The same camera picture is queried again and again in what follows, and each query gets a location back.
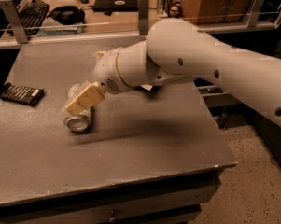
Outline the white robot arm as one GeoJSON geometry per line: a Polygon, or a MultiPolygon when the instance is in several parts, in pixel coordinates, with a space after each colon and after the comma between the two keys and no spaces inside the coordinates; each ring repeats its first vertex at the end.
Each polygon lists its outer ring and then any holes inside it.
{"type": "Polygon", "coordinates": [[[281,59],[234,48],[182,19],[158,21],[143,41],[95,58],[96,81],[83,83],[65,105],[73,116],[107,93],[201,78],[281,127],[281,59]]]}

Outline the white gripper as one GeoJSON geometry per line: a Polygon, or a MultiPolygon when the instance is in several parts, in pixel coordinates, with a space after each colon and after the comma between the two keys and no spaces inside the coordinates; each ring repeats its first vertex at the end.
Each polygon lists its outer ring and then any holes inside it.
{"type": "Polygon", "coordinates": [[[119,75],[117,61],[122,47],[110,51],[97,51],[94,53],[96,65],[94,76],[97,82],[76,84],[69,89],[68,100],[64,109],[75,116],[87,108],[99,104],[105,99],[105,92],[120,94],[130,91],[128,86],[119,75]]]}

